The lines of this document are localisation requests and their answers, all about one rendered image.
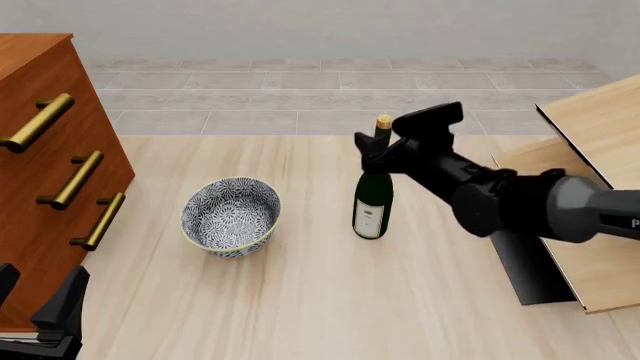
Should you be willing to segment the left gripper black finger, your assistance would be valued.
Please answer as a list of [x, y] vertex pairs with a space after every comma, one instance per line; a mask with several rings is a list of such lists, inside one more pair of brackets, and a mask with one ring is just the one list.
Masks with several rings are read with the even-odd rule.
[[20, 277], [21, 273], [11, 263], [4, 263], [0, 266], [0, 307], [14, 289]]
[[82, 332], [82, 308], [89, 278], [83, 266], [71, 270], [56, 293], [31, 317], [39, 332]]

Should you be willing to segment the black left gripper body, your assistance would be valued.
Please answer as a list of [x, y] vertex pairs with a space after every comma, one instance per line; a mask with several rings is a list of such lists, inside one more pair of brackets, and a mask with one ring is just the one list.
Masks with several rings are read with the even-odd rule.
[[82, 328], [0, 332], [0, 360], [79, 360]]

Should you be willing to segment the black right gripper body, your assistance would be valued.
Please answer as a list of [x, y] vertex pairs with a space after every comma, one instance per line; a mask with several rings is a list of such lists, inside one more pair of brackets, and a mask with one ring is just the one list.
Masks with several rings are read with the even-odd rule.
[[400, 139], [394, 144], [390, 173], [404, 174], [411, 179], [425, 179], [424, 149], [418, 140]]

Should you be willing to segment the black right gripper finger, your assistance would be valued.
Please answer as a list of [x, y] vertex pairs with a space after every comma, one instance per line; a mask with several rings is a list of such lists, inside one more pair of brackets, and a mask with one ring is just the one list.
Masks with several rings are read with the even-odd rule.
[[390, 163], [383, 159], [390, 138], [390, 131], [383, 131], [373, 137], [362, 132], [354, 134], [354, 143], [361, 155], [361, 168], [365, 173], [395, 173]]

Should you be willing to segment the dark green wine bottle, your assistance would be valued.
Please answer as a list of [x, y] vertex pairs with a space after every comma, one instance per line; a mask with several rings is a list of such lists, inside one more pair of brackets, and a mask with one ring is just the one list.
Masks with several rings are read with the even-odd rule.
[[355, 188], [352, 227], [363, 239], [379, 239], [388, 228], [394, 197], [392, 178], [388, 173], [371, 173], [364, 163], [367, 155], [389, 146], [391, 134], [392, 117], [381, 114], [377, 116], [373, 137], [362, 133], [355, 137], [362, 155], [363, 173]]

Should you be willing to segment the pale wood wine rack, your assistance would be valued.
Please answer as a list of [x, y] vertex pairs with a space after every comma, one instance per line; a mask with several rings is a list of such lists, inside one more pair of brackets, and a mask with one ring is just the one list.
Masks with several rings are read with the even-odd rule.
[[[537, 111], [558, 136], [495, 154], [499, 167], [525, 175], [563, 168], [640, 208], [640, 75]], [[604, 224], [607, 233], [581, 245], [541, 240], [589, 314], [640, 306], [640, 209]]]

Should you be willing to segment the wooden cabinet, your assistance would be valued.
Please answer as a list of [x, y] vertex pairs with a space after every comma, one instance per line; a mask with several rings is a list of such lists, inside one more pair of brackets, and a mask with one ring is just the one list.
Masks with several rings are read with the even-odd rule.
[[[0, 34], [0, 138], [32, 119], [38, 101], [62, 93], [75, 104], [25, 152], [0, 146], [0, 265], [21, 273], [0, 307], [0, 332], [35, 329], [32, 315], [86, 257], [70, 239], [88, 236], [104, 211], [96, 200], [123, 193], [135, 176], [71, 35]], [[72, 176], [72, 157], [93, 151], [104, 159], [67, 209], [36, 203]]]

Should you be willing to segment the blue white patterned bowl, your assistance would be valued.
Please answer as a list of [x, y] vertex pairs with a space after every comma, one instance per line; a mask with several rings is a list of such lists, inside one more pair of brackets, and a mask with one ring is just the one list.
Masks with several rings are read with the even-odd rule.
[[181, 230], [196, 247], [216, 257], [240, 258], [263, 248], [281, 216], [279, 194], [246, 176], [218, 179], [196, 191], [181, 210]]

